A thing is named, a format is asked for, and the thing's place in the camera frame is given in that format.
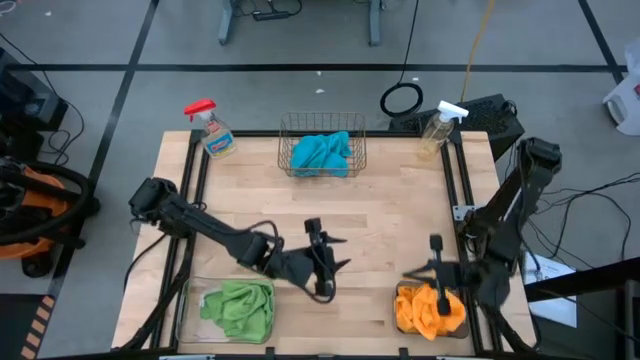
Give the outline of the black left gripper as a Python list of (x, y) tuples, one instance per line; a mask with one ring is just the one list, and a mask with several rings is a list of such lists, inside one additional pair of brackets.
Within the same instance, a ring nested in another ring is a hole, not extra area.
[(350, 259), (336, 263), (330, 244), (346, 243), (347, 240), (330, 236), (322, 229), (320, 218), (305, 220), (304, 228), (310, 245), (287, 251), (274, 249), (264, 266), (264, 274), (288, 281), (309, 297), (334, 297), (337, 290), (335, 274)]

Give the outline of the grey desk legs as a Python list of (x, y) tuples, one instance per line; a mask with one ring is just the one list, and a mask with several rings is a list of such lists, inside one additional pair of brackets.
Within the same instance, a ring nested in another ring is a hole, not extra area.
[[(297, 5), (294, 11), (280, 10), (275, 6), (274, 0), (265, 0), (267, 10), (261, 10), (257, 6), (257, 0), (221, 0), (222, 15), (220, 18), (217, 41), (221, 46), (225, 46), (231, 33), (233, 20), (236, 18), (252, 17), (253, 12), (286, 11), (290, 17), (297, 16), (303, 10), (303, 0), (292, 0)], [(354, 3), (364, 3), (368, 6), (368, 45), (371, 47), (381, 44), (381, 12), (386, 8), (385, 0), (351, 0)]]

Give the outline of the black equipment box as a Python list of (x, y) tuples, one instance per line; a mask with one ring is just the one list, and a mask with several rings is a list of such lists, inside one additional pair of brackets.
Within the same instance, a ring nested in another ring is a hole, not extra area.
[(44, 143), (41, 132), (55, 132), (66, 102), (31, 72), (14, 72), (17, 60), (0, 47), (0, 157), (35, 160)]

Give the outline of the clear plastic bin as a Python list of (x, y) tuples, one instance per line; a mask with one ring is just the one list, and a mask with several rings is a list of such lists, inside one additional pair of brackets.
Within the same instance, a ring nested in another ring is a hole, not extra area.
[(182, 344), (198, 343), (249, 343), (232, 341), (224, 336), (221, 328), (212, 321), (200, 318), (200, 301), (206, 293), (215, 291), (223, 280), (260, 278), (203, 278), (189, 279), (183, 287), (179, 300), (175, 335)]

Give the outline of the white paper sheet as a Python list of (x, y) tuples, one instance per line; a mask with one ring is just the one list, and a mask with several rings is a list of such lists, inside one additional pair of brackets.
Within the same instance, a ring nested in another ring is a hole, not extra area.
[[(525, 285), (575, 273), (574, 268), (529, 252), (524, 255), (523, 268)], [(569, 299), (554, 298), (529, 302), (529, 308), (535, 316), (576, 328), (578, 320), (575, 301), (575, 296)]]

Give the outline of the orange shop vacuum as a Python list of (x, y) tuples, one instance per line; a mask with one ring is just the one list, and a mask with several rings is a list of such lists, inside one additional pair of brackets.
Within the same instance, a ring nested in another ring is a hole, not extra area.
[(96, 215), (89, 179), (60, 165), (0, 157), (0, 260), (18, 259), (31, 278), (53, 268), (56, 245), (81, 249), (74, 223)]

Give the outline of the green microfiber towel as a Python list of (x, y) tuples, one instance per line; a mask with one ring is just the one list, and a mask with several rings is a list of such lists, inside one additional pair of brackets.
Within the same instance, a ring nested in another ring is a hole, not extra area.
[(274, 323), (275, 290), (268, 280), (223, 280), (202, 296), (200, 318), (212, 321), (232, 341), (263, 343)]

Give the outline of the red trigger spray bottle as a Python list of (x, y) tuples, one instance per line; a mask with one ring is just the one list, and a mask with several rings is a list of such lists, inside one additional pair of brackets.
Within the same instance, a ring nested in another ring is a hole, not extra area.
[(216, 108), (217, 104), (212, 99), (204, 98), (187, 105), (183, 113), (190, 122), (195, 118), (202, 121), (204, 150), (212, 158), (223, 158), (236, 149), (236, 143), (230, 127), (215, 114)]

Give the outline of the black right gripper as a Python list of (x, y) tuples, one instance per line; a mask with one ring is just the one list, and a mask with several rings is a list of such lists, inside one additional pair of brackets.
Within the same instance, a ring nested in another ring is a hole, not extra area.
[(510, 293), (511, 271), (507, 263), (489, 249), (494, 243), (493, 236), (481, 237), (482, 255), (467, 263), (442, 260), (443, 240), (439, 234), (431, 234), (429, 243), (435, 258), (428, 260), (422, 271), (404, 272), (402, 276), (429, 282), (441, 296), (446, 288), (468, 290), (485, 312), (499, 316)]

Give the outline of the blue microfiber towel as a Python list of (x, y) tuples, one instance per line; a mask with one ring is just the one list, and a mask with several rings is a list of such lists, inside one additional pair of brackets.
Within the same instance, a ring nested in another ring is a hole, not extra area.
[(290, 168), (298, 177), (328, 175), (346, 177), (352, 156), (349, 134), (307, 135), (293, 147)]

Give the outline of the black beam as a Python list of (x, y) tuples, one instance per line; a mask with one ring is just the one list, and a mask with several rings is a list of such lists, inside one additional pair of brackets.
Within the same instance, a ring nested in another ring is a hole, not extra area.
[(527, 284), (530, 302), (571, 297), (622, 287), (627, 281), (640, 282), (640, 257)]

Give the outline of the white trigger spray bottle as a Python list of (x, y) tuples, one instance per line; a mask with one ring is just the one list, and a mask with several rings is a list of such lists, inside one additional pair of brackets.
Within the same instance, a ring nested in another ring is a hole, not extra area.
[(436, 112), (429, 118), (422, 132), (417, 157), (422, 161), (429, 161), (440, 150), (453, 131), (456, 124), (460, 124), (469, 111), (446, 101), (440, 101)]

